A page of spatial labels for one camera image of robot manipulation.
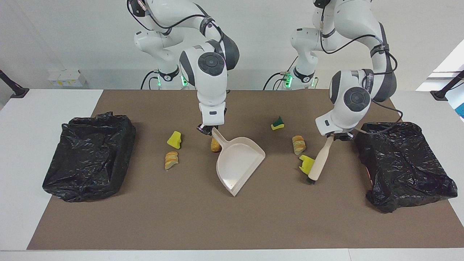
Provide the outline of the white wall socket boxes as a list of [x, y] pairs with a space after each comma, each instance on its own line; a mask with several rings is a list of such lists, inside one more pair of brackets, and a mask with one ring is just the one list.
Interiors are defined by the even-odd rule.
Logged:
[[48, 81], [53, 87], [84, 87], [87, 84], [80, 70], [52, 70], [48, 73]]

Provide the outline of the yellow sponge wedge piece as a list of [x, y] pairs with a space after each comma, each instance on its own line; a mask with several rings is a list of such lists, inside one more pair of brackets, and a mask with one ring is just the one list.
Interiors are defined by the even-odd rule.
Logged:
[[176, 150], [179, 150], [181, 148], [181, 133], [178, 131], [174, 131], [167, 140], [167, 144], [170, 145], [171, 147], [175, 148]]

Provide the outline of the brown table mat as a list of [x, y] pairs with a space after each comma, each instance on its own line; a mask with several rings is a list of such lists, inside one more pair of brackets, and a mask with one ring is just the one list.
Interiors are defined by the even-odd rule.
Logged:
[[[248, 137], [266, 154], [236, 197], [216, 174], [217, 153], [195, 91], [103, 91], [94, 115], [126, 115], [136, 127], [118, 194], [89, 203], [52, 197], [28, 250], [463, 248], [464, 227], [447, 200], [384, 214], [368, 200], [370, 180], [353, 142], [336, 141], [319, 180], [299, 169], [291, 139], [306, 155], [325, 143], [314, 119], [332, 109], [327, 90], [232, 91], [228, 140]], [[272, 130], [278, 117], [285, 127]], [[181, 148], [167, 144], [181, 133]], [[165, 170], [165, 155], [179, 164]]]

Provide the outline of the notched yellow sponge piece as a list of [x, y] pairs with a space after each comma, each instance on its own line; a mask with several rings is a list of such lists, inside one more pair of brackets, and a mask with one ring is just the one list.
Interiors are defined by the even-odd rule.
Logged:
[[308, 175], [315, 163], [315, 159], [308, 157], [306, 155], [300, 155], [299, 160], [301, 160], [301, 165], [299, 166], [299, 169], [305, 175]]

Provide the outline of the striped croissant bread piece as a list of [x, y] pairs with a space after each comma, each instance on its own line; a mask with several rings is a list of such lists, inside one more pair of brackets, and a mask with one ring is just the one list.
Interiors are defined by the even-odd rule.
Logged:
[[292, 137], [292, 146], [295, 155], [300, 155], [306, 150], [306, 142], [303, 136], [296, 135]]
[[167, 154], [165, 155], [165, 170], [169, 170], [171, 167], [177, 164], [179, 164], [178, 152], [167, 152]]

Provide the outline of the black bag lined bin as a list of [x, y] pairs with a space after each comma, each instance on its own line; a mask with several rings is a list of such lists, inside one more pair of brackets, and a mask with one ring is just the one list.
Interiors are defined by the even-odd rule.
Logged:
[[381, 212], [459, 195], [456, 182], [447, 175], [415, 123], [365, 123], [354, 143], [372, 186], [366, 198]]
[[68, 203], [103, 200], [118, 193], [136, 139], [129, 117], [108, 111], [75, 117], [61, 128], [42, 189]]

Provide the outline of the beige brush with black bristles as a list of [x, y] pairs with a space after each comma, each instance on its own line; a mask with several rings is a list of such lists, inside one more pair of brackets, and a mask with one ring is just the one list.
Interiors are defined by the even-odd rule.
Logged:
[[333, 141], [333, 139], [327, 138], [324, 146], [321, 148], [320, 152], [318, 152], [318, 155], [315, 158], [315, 163], [310, 173], [308, 174], [307, 180], [310, 184], [313, 185], [319, 179], [320, 174], [322, 173], [322, 170], [328, 159], [329, 151]]

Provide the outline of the beige plastic dustpan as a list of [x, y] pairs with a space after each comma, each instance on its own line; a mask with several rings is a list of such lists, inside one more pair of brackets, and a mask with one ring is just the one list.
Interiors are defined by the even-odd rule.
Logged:
[[228, 141], [217, 128], [212, 129], [212, 137], [222, 147], [216, 162], [217, 176], [227, 191], [236, 197], [266, 154], [256, 142], [247, 137]]

